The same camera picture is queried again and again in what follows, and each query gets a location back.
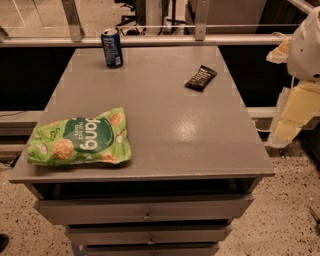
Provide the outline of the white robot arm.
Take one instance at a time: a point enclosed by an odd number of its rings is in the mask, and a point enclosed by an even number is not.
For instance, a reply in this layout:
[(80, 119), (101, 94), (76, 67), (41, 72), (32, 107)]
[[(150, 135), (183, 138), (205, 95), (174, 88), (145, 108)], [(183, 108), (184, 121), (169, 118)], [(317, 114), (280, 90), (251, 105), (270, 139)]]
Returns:
[(284, 148), (320, 111), (320, 7), (315, 7), (290, 39), (271, 51), (266, 60), (286, 63), (296, 86), (283, 88), (271, 122), (267, 145)]

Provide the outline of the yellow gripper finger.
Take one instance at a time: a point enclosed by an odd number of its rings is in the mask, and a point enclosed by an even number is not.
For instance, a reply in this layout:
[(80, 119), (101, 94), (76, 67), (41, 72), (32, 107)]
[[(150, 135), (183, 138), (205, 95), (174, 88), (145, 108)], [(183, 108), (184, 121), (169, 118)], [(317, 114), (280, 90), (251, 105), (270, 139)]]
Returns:
[(319, 82), (299, 82), (292, 89), (285, 88), (279, 96), (268, 145), (273, 148), (286, 147), (319, 112)]
[(266, 60), (275, 64), (286, 63), (288, 59), (288, 48), (290, 41), (290, 38), (286, 38), (276, 48), (267, 54)]

